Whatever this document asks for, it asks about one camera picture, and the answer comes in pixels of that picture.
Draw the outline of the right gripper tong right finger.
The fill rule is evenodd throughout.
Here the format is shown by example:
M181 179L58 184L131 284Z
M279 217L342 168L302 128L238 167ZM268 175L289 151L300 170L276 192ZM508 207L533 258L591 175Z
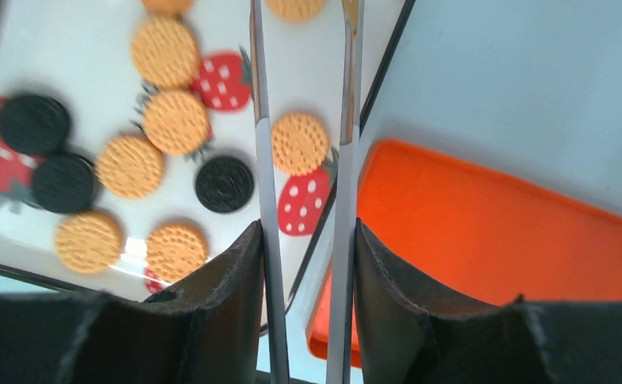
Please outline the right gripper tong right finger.
M331 256L331 310L327 348L327 383L349 383L355 227L358 183L360 88L364 2L343 1L345 55Z

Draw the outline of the strawberry print serving tray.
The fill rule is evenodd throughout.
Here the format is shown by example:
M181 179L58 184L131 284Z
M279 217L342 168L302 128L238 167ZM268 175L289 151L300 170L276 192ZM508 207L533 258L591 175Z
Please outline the strawberry print serving tray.
M209 247L208 263L259 218L250 13L248 1L194 1L186 12L167 16L191 31L200 63L188 86L163 89L143 79L131 60L138 26L166 16L149 13L141 1L0 1L0 109L16 95L43 94L71 116L65 146L50 155L18 153L0 137L0 272L42 279L54 288L105 290L142 301L172 284L148 269L146 238L153 229L171 222L199 229ZM122 253L98 274L68 269L55 253L54 233L75 214L41 208L31 192L33 172L64 153L81 155L94 166L105 145L123 134L148 139L143 110L163 90L197 97L207 108L211 138L192 154L162 152L163 181L145 198L120 198L98 180L94 204L82 212L103 212L117 221ZM254 176L251 200L231 214L209 211L195 195L196 174L219 155L239 158Z

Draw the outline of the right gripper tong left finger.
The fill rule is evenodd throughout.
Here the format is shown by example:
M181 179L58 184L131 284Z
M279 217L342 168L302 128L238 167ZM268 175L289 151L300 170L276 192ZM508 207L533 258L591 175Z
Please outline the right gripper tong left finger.
M273 383L289 383L291 380L287 351L282 259L277 227L271 120L267 95L262 3L260 1L251 2L250 28L257 177L264 237L263 258L271 381Z

